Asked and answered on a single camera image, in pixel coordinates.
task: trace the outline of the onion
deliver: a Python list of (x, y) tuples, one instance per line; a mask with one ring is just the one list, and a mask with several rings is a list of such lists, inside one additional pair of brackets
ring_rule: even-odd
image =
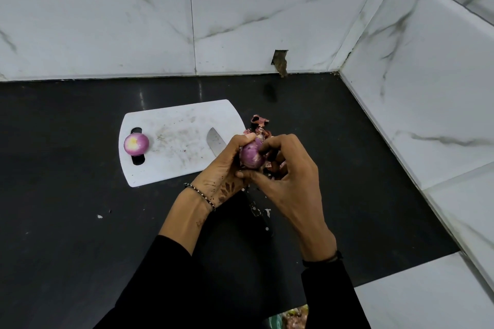
[(149, 147), (149, 139), (142, 133), (132, 133), (123, 141), (123, 149), (130, 156), (143, 155)]
[(266, 158), (259, 154), (259, 148), (262, 146), (262, 140), (255, 138), (249, 144), (242, 147), (240, 151), (240, 163), (248, 169), (259, 169), (262, 167)]

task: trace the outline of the black countertop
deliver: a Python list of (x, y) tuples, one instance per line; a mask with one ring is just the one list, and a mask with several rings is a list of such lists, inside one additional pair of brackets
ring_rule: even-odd
[[(89, 328), (112, 307), (162, 225), (183, 176), (130, 188), (124, 114), (228, 99), (248, 125), (295, 133), (319, 167), (324, 216), (354, 282), (458, 251), (342, 81), (331, 74), (0, 84), (0, 327)], [(207, 220), (194, 257), (211, 312), (267, 317), (305, 303), (295, 236), (271, 208), (256, 239), (244, 203)]]

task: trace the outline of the cutting board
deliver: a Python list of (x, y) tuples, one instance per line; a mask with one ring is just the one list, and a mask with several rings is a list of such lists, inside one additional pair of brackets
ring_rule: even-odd
[[(141, 165), (135, 165), (124, 150), (124, 140), (135, 127), (149, 138)], [(136, 187), (203, 170), (214, 160), (206, 142), (212, 127), (226, 143), (245, 130), (237, 110), (225, 99), (126, 114), (119, 155), (127, 183)]]

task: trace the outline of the cutting board handle slot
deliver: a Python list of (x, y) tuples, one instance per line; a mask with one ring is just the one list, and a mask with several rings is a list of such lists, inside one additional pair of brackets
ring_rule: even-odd
[[(130, 134), (132, 133), (142, 133), (142, 128), (141, 127), (135, 127), (130, 131)], [(134, 165), (140, 165), (143, 164), (146, 158), (144, 155), (137, 155), (137, 156), (131, 156), (132, 157), (132, 163)]]

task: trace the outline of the knife handle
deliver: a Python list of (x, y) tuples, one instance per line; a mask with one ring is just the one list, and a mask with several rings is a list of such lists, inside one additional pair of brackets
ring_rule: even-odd
[(256, 227), (259, 229), (261, 235), (266, 238), (273, 237), (273, 226), (269, 220), (266, 210), (257, 207), (254, 198), (247, 190), (244, 191), (244, 194), (249, 202), (250, 211), (254, 216)]

